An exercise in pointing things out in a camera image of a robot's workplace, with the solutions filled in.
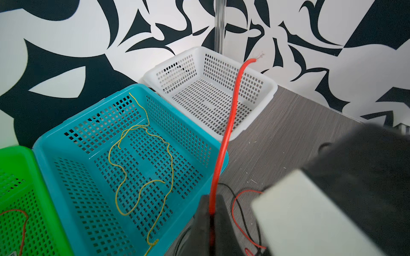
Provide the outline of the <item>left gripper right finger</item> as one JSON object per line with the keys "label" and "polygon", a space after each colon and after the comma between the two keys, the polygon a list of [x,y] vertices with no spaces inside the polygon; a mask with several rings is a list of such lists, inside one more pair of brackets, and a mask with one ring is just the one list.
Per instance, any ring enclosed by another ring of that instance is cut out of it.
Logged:
{"label": "left gripper right finger", "polygon": [[228,214],[222,195],[216,196],[216,210],[213,215],[213,256],[244,256]]}

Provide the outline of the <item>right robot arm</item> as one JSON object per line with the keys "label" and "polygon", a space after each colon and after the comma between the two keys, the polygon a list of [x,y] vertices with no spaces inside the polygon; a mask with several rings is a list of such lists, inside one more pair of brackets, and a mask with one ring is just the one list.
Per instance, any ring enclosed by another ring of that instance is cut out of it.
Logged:
{"label": "right robot arm", "polygon": [[407,256],[410,138],[362,125],[252,202],[273,256]]}

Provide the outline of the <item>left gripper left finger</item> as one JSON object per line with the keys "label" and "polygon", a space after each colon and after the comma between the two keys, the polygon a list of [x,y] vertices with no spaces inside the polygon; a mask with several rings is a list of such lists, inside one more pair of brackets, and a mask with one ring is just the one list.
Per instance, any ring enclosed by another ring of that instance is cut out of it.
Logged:
{"label": "left gripper left finger", "polygon": [[199,201],[194,215],[190,234],[178,256],[211,256],[211,215],[209,213],[209,195]]}

